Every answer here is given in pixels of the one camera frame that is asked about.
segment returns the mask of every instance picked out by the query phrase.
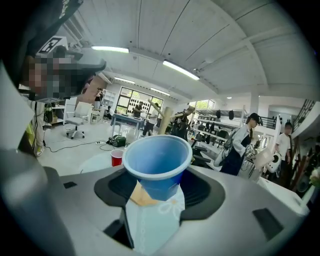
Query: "black apron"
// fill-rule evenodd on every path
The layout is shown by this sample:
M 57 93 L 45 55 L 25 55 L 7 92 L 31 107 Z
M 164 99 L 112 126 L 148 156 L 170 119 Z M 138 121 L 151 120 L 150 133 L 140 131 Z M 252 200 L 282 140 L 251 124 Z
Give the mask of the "black apron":
M 251 139 L 250 139 L 250 136 L 248 135 L 242 140 L 241 145 L 246 147 L 250 143 L 251 143 Z M 237 176 L 240 171 L 241 165 L 244 161 L 244 158 L 245 158 L 245 154 L 243 154 L 243 156 L 240 156 L 239 153 L 235 150 L 235 148 L 232 147 L 229 154 L 223 161 L 223 166 L 220 172 Z

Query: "white office chair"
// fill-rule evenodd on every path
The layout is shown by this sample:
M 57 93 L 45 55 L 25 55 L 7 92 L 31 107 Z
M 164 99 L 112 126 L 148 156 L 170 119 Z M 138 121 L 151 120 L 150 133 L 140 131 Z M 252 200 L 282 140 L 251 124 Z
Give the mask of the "white office chair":
M 65 121 L 69 124 L 75 125 L 75 128 L 72 130 L 69 130 L 66 135 L 68 136 L 70 133 L 72 133 L 71 140 L 74 139 L 77 132 L 82 133 L 82 138 L 85 137 L 85 132 L 82 130 L 78 130 L 78 126 L 84 125 L 85 120 L 87 122 L 90 121 L 91 114 L 92 114 L 92 108 L 93 106 L 89 103 L 85 102 L 79 102 L 78 105 L 75 108 L 74 112 L 67 112 L 66 116 L 69 117 L 70 115 L 73 115 L 73 117 L 67 118 Z

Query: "gray floor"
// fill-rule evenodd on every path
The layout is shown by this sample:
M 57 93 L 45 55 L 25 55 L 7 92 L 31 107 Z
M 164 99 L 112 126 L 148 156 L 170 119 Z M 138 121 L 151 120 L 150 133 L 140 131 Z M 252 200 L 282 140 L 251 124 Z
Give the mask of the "gray floor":
M 79 130 L 84 131 L 85 138 L 77 134 L 74 139 L 67 137 L 66 132 L 73 129 L 75 126 L 66 123 L 55 124 L 51 129 L 47 129 L 44 134 L 44 140 L 47 147 L 52 151 L 64 147 L 72 147 L 83 143 L 91 143 L 96 141 L 107 141 L 111 136 L 112 127 L 110 121 L 100 122 L 95 124 L 84 124 L 79 127 Z M 122 135 L 126 136 L 129 129 L 127 126 L 122 127 Z M 114 135 L 118 134 L 118 126 L 115 127 Z M 52 167 L 57 170 L 60 176 L 79 174 L 81 166 L 87 160 L 104 153 L 106 158 L 110 157 L 110 152 L 99 149 L 101 145 L 95 143 L 80 145 L 73 148 L 65 148 L 58 152 L 52 153 L 49 148 L 46 148 L 43 154 L 38 157 L 38 161 L 42 166 Z M 112 150 L 110 145 L 102 146 L 105 150 Z

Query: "pillar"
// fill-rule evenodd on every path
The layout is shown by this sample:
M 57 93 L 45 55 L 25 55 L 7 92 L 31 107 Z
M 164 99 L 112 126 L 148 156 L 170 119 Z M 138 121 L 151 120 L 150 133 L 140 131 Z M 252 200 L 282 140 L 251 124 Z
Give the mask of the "pillar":
M 259 93 L 257 90 L 251 91 L 251 98 L 250 98 L 250 113 L 258 113 L 259 109 Z

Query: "desk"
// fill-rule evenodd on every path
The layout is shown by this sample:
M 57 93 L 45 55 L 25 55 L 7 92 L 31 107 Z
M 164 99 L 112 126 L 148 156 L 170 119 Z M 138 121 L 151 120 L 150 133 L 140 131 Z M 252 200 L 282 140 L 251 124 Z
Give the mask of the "desk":
M 278 200 L 288 206 L 293 212 L 299 216 L 307 216 L 309 209 L 303 200 L 293 191 L 279 186 L 265 178 L 260 177 L 257 184 L 270 192 Z
M 125 116 L 121 114 L 113 114 L 111 120 L 112 132 L 111 137 L 114 136 L 115 126 L 119 125 L 119 132 L 121 134 L 121 126 L 129 126 L 130 128 L 134 129 L 134 140 L 137 140 L 139 137 L 139 130 L 144 127 L 145 120 L 143 119 L 135 119 L 131 116 Z

